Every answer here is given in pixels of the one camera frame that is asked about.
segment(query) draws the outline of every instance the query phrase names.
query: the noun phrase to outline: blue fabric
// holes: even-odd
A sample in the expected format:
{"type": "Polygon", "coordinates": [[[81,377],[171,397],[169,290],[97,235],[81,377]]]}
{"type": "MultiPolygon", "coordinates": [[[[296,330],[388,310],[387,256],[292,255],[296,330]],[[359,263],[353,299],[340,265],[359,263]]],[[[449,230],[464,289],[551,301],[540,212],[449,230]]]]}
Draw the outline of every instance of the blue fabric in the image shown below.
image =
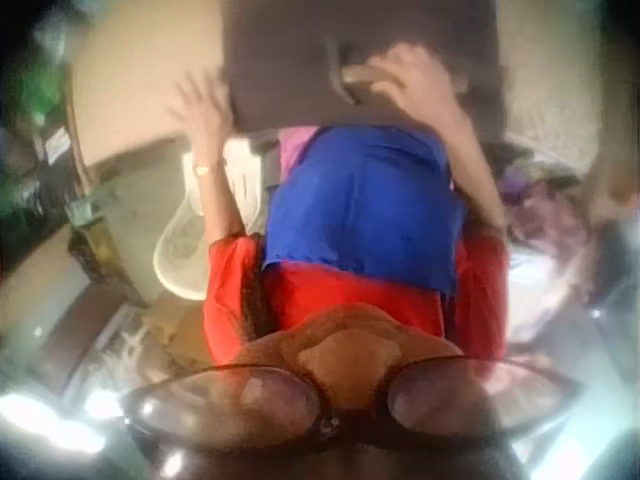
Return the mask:
{"type": "Polygon", "coordinates": [[[264,268],[322,264],[452,294],[465,208],[449,184],[433,134],[325,130],[273,197],[264,268]]]}

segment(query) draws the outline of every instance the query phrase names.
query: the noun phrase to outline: brown cloth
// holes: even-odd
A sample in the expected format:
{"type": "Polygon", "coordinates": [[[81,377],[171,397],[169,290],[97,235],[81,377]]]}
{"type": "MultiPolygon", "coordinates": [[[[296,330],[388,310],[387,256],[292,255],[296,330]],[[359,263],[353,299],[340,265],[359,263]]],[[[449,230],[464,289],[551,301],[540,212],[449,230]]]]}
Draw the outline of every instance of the brown cloth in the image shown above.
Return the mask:
{"type": "Polygon", "coordinates": [[[436,52],[454,75],[466,76],[461,102],[481,140],[504,129],[502,71],[491,0],[226,0],[226,76],[242,132],[299,125],[415,126],[386,99],[358,93],[347,104],[332,89],[325,39],[362,63],[397,41],[436,52]]]}

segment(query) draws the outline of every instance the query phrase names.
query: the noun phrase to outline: hand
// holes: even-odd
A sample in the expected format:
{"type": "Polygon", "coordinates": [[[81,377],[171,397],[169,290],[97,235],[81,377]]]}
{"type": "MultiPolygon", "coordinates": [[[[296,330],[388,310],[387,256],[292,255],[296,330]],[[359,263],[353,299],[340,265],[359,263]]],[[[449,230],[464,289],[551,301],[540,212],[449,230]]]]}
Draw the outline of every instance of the hand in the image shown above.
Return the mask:
{"type": "Polygon", "coordinates": [[[423,47],[398,43],[386,54],[371,57],[367,64],[397,78],[397,82],[373,83],[371,91],[388,96],[414,120],[441,135],[466,123],[449,73],[423,47]]]}
{"type": "Polygon", "coordinates": [[[222,149],[231,136],[233,116],[229,107],[229,87],[219,78],[205,75],[200,88],[193,76],[176,85],[180,106],[169,113],[191,141],[194,165],[213,166],[222,162],[222,149]]]}

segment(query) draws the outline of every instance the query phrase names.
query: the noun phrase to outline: eyeglasses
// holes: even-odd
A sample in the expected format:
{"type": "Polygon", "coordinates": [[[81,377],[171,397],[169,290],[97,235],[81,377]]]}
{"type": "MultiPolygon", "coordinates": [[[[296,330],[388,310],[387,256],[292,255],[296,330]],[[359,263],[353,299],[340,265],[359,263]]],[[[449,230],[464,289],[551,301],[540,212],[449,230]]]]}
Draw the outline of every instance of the eyeglasses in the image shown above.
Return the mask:
{"type": "Polygon", "coordinates": [[[143,387],[122,402],[130,428],[197,451],[322,449],[342,437],[383,448],[487,446],[561,420],[581,387],[509,360],[438,357],[390,372],[367,411],[338,411],[312,379],[227,365],[143,387]]]}

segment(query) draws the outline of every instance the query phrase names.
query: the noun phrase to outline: glasses frame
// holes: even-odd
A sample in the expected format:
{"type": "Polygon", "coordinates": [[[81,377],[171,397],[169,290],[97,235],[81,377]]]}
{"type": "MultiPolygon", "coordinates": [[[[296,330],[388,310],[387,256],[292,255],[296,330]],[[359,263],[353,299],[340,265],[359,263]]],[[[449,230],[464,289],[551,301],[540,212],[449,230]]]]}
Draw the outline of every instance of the glasses frame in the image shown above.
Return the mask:
{"type": "Polygon", "coordinates": [[[371,408],[366,410],[339,410],[334,409],[331,406],[326,392],[311,375],[283,367],[250,363],[209,367],[197,372],[141,387],[129,394],[126,394],[120,401],[121,407],[125,412],[126,418],[129,416],[128,413],[133,412],[135,406],[138,405],[149,393],[154,390],[159,390],[170,383],[175,383],[180,380],[211,371],[240,370],[247,368],[260,368],[284,372],[287,375],[291,375],[307,384],[311,390],[315,392],[318,399],[318,415],[304,433],[276,445],[219,449],[191,442],[188,439],[180,438],[178,435],[167,433],[163,430],[145,428],[135,422],[129,422],[129,430],[133,430],[131,433],[134,434],[134,438],[145,443],[151,442],[152,444],[156,444],[158,447],[163,445],[168,446],[171,449],[186,449],[194,453],[203,453],[207,455],[225,454],[273,456],[278,453],[282,453],[284,455],[308,454],[328,450],[331,445],[341,441],[366,444],[383,448],[385,450],[406,451],[411,449],[424,449],[425,447],[428,447],[429,449],[453,449],[459,452],[462,449],[490,448],[498,445],[505,445],[505,443],[515,440],[516,438],[527,434],[539,433],[540,431],[544,431],[558,425],[558,423],[563,421],[567,416],[571,407],[580,397],[584,388],[581,383],[560,373],[515,360],[491,359],[470,355],[451,355],[418,360],[402,365],[398,368],[392,368],[376,387],[376,393],[374,395],[371,408]],[[557,388],[562,390],[562,400],[556,408],[544,416],[531,419],[528,422],[507,428],[500,432],[480,435],[439,435],[433,433],[421,433],[408,429],[394,418],[388,406],[389,388],[400,374],[418,365],[461,360],[492,362],[523,368],[553,382],[557,388]]]}

